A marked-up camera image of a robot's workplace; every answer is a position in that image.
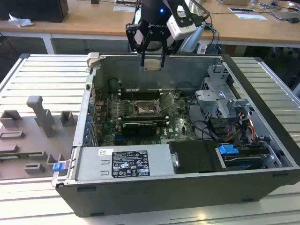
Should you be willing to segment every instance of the warning label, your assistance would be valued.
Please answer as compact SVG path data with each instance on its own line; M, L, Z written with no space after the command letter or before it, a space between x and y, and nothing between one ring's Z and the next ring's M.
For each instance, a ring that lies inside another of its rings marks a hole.
M150 176L147 151L122 151L112 153L112 176Z

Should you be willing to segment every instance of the black cable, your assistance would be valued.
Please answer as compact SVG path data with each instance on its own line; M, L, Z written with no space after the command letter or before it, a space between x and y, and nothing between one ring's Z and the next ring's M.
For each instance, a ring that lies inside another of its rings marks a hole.
M11 48L16 52L18 53L18 51L12 46L12 44L8 41L8 39L6 38L6 36L4 36L3 34L1 34L1 36L6 40L6 42L11 46Z
M115 1L105 1L105 0L99 0L99 1L100 2L109 2L109 3L114 3L114 4L122 4L122 5L128 6L128 7L135 7L134 2L130 3L130 2L127 2L127 1L123 1L123 0L117 0L116 2Z
M196 123L196 122L200 122L200 121L203 121L203 120L196 120L196 121L192 122L192 120L191 120L191 118L190 118L190 116L189 116L189 111L190 111L190 109L191 109L191 105L192 105L192 102L193 102L194 98L196 98L195 95L193 95L191 101L190 101L189 104L188 104L187 117L188 117L189 121L191 122L191 124L193 125L193 127L195 127L195 129L197 129L197 130L199 130L199 131L201 131L201 132L207 134L209 137L211 137L211 138L213 139L213 137L211 136L210 133L204 131L204 129L201 129L201 128L197 127L197 126L194 124L194 123Z
M107 3L112 3L112 4L122 4L124 6L128 6L128 7L135 7L134 3L132 3L132 5L130 3L127 3L124 1L124 3L116 3L115 1L105 1L105 0L99 0L99 2L107 2Z
M92 88L92 90L90 90L90 95L92 95L92 91L93 91L94 89L96 90L96 89L98 89L98 88L100 89L100 87L94 86L94 87Z
M271 12L278 12L279 10L281 9L278 9L276 11L270 11L270 12L264 12L264 11L261 11L261 12L242 12L243 14L244 13L267 13L267 14L271 14ZM238 12L224 12L224 13L214 13L214 12L211 12L210 14L217 14L217 15L221 15L221 14L236 14Z
M193 123L197 123L197 122L201 122L201 123L207 124L207 121L206 121L206 120L196 120L196 121L194 121Z
M212 18L211 18L211 15L210 15L210 24L211 24L212 29L214 29L214 25L212 24ZM210 44L207 46L207 48L209 48L209 47L211 46L212 42L213 42L214 39L215 39L215 32L214 32L213 30L211 30L211 32L212 32L212 39L211 39Z
M195 0L191 0L191 2L193 2L196 6L198 6L202 11L206 13L206 16L203 17L203 20L205 21L210 16L210 12Z
M135 14L136 14L136 12L139 10L140 4L141 4L141 0L136 0L136 3L135 3ZM133 16L132 23L135 23L135 14L134 14L134 16Z
M189 82L189 81L180 81L179 83L177 83L177 85L175 86L175 91L177 91L178 90L178 88L179 88L179 85L180 84L182 84L182 83L187 83L188 85L190 85L194 90L196 89L193 85L192 85L192 83L191 82Z
M197 101L198 106L200 107L201 111L204 111L202 109L202 107L200 106L199 102ZM209 134L207 132L204 131L205 134L209 135L213 140L215 139L216 142L220 142L222 141L214 132L210 132L209 130Z
M212 49L212 51L211 51L211 53L213 53L213 51L216 49L216 47L218 46L218 43L219 43L219 39L220 39L220 34L219 34L219 32L216 30L216 29L214 29L215 30L215 32L217 33L217 42L216 42L216 44L215 44L215 47Z
M205 129L208 129L208 127L203 128L203 130L205 130ZM208 129L208 131L209 131L209 129ZM202 138L201 138L201 140L203 140L203 132L202 132Z

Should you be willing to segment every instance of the wooden desk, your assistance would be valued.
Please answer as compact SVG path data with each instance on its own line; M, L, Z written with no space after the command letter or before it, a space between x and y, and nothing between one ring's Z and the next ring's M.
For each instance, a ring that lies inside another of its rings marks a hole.
M114 4L110 2L91 4L89 0L68 0L68 6L68 15L62 23L34 22L34 26L17 28L1 21L0 31L7 36L42 38L51 54L55 53L52 38L127 40L125 25L132 21L133 13L115 12ZM262 14L268 19L266 21L239 19L235 14L213 14L230 12L228 7L246 8L221 5L217 0L207 0L203 6L212 12L213 25L220 34L220 44L300 47L300 23L280 21L267 13ZM211 31L205 30L201 41L208 42L211 38Z

